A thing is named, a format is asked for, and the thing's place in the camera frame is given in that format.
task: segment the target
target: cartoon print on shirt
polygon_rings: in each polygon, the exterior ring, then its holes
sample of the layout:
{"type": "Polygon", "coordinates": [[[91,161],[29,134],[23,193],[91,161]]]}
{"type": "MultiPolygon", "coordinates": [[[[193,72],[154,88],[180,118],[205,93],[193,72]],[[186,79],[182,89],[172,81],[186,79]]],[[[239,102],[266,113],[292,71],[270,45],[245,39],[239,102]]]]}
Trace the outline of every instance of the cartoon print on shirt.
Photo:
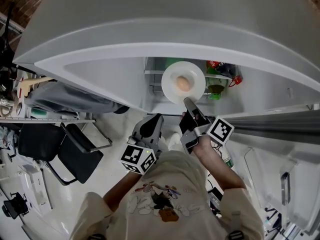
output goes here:
{"type": "Polygon", "coordinates": [[[149,214],[151,209],[159,210],[158,214],[161,216],[161,219],[164,222],[176,222],[179,219],[179,216],[174,210],[174,206],[170,202],[170,198],[177,199],[178,195],[181,194],[177,191],[177,188],[175,186],[160,186],[154,181],[151,181],[149,183],[145,183],[142,185],[142,187],[137,188],[134,192],[140,192],[143,191],[144,193],[151,193],[152,201],[155,203],[154,207],[150,207],[150,205],[143,204],[143,201],[139,202],[137,205],[138,207],[144,207],[142,210],[139,211],[139,214],[149,214]],[[163,190],[166,192],[161,192],[160,194],[157,194],[153,187],[163,190]]]}

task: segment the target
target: chair armrest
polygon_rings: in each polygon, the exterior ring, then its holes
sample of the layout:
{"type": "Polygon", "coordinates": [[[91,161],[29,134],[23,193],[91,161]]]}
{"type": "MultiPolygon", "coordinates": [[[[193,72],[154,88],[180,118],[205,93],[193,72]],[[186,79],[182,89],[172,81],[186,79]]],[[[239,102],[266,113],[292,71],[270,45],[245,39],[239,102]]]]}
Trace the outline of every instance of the chair armrest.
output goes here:
{"type": "Polygon", "coordinates": [[[72,133],[67,129],[67,127],[64,125],[64,123],[62,122],[60,124],[62,130],[64,131],[64,133],[68,136],[68,138],[72,141],[72,143],[82,152],[82,153],[90,153],[90,150],[87,150],[84,146],[82,146],[82,144],[77,141],[77,139],[72,135],[72,133]]]}

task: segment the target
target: beige t-shirt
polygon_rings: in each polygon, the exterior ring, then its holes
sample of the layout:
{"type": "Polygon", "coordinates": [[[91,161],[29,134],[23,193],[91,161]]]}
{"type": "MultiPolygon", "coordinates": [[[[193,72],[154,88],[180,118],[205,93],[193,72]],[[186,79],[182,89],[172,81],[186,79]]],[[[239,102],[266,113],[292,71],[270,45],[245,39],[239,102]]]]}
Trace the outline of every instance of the beige t-shirt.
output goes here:
{"type": "Polygon", "coordinates": [[[162,153],[121,200],[116,212],[98,194],[87,193],[70,239],[223,240],[235,224],[233,212],[240,212],[237,230],[246,239],[263,239],[263,223],[248,191],[224,191],[221,218],[217,219],[209,206],[206,178],[204,167],[194,155],[162,153]]]}

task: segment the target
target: gray cloth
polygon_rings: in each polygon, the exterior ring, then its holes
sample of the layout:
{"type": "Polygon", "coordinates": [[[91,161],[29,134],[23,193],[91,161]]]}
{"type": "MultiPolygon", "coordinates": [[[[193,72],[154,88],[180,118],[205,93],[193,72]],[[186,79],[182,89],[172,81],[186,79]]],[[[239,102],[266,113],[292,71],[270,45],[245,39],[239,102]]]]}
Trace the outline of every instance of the gray cloth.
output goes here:
{"type": "Polygon", "coordinates": [[[47,82],[33,90],[24,103],[31,108],[60,114],[70,114],[70,112],[102,114],[115,112],[124,106],[56,81],[47,82]]]}

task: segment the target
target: person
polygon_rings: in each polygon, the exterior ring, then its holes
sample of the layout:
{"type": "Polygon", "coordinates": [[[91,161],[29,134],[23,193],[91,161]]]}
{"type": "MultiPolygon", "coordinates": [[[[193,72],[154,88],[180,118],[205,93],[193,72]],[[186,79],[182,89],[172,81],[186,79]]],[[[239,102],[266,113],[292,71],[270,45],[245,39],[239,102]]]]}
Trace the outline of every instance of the person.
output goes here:
{"type": "Polygon", "coordinates": [[[87,193],[70,237],[72,240],[263,238],[263,223],[246,185],[215,152],[209,136],[201,136],[191,154],[177,150],[161,153],[143,176],[128,172],[103,198],[87,193]],[[219,219],[209,206],[205,169],[224,191],[219,219]]]}

